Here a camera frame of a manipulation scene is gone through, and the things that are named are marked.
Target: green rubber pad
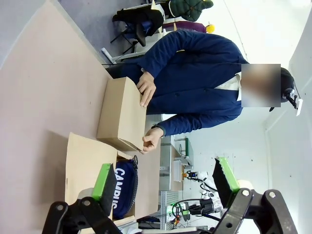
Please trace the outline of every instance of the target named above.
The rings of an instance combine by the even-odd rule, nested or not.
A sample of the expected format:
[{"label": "green rubber pad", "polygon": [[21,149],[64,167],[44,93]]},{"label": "green rubber pad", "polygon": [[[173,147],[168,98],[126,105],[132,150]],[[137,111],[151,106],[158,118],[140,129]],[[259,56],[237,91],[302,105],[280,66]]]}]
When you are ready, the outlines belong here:
[{"label": "green rubber pad", "polygon": [[223,207],[230,207],[240,187],[225,157],[215,159],[213,178]]},{"label": "green rubber pad", "polygon": [[117,180],[112,163],[103,164],[94,185],[92,198],[98,201],[107,216],[110,215]]}]

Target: cardboard box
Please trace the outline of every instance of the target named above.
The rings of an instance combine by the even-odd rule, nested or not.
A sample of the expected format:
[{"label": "cardboard box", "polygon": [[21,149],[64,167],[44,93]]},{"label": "cardboard box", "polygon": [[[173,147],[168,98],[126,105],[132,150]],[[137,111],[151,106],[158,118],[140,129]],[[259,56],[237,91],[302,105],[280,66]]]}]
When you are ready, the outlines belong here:
[{"label": "cardboard box", "polygon": [[[115,169],[117,161],[128,159],[132,157],[110,145],[70,133],[66,157],[65,202],[73,204],[81,191],[94,187],[103,163],[112,163]],[[116,225],[123,225],[135,220],[134,215],[135,205],[124,219],[114,222]],[[84,229],[81,233],[94,232],[92,229]]]},{"label": "cardboard box", "polygon": [[143,150],[146,108],[141,93],[129,78],[107,83],[97,139],[121,151]]}]

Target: cardboard flap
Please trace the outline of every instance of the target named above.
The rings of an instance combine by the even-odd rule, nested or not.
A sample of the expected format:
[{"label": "cardboard flap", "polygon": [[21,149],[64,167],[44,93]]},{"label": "cardboard flap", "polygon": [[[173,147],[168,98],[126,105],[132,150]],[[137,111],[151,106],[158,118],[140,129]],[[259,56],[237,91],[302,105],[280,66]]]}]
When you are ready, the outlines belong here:
[{"label": "cardboard flap", "polygon": [[131,223],[135,220],[136,220],[136,218],[132,215],[132,216],[120,219],[120,220],[115,220],[114,223],[117,227],[119,227],[119,226],[125,225],[127,223]]},{"label": "cardboard flap", "polygon": [[103,163],[116,166],[117,150],[97,140],[70,133],[66,158],[65,202],[73,204],[78,194],[93,188]]},{"label": "cardboard flap", "polygon": [[122,157],[122,158],[125,158],[125,159],[128,159],[128,160],[131,160],[133,158],[133,156],[127,155],[124,152],[119,151],[119,150],[118,150],[117,154],[118,154],[119,157]]}]

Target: navy blue pouch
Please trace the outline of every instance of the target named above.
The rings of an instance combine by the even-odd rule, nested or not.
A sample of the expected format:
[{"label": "navy blue pouch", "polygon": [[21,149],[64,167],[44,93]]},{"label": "navy blue pouch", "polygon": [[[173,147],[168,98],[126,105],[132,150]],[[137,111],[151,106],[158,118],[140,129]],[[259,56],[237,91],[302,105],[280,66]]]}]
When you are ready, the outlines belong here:
[{"label": "navy blue pouch", "polygon": [[122,219],[133,207],[137,194],[137,156],[116,163],[117,185],[113,200],[113,218]]}]

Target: white cable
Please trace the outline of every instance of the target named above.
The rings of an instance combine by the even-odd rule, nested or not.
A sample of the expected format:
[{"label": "white cable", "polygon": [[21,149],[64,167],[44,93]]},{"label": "white cable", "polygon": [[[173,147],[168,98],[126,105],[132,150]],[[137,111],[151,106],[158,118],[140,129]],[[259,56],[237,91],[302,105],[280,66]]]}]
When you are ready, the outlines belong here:
[{"label": "white cable", "polygon": [[246,50],[245,50],[245,47],[244,47],[244,44],[243,44],[242,38],[240,37],[240,34],[239,34],[238,29],[237,29],[237,27],[236,27],[235,21],[234,21],[234,19],[233,19],[232,15],[231,15],[231,13],[230,13],[230,10],[229,10],[229,8],[228,8],[228,6],[227,6],[227,4],[226,4],[225,0],[223,0],[223,2],[224,2],[225,7],[226,7],[226,9],[228,10],[228,12],[229,12],[229,14],[230,14],[230,17],[231,17],[231,19],[232,19],[232,21],[233,21],[233,24],[234,24],[235,30],[236,30],[236,32],[237,32],[237,34],[238,34],[238,38],[239,38],[239,40],[240,40],[240,43],[241,43],[241,45],[242,45],[242,47],[243,47],[244,54],[245,54],[245,56],[246,56],[246,61],[248,61],[247,53],[246,53]]}]

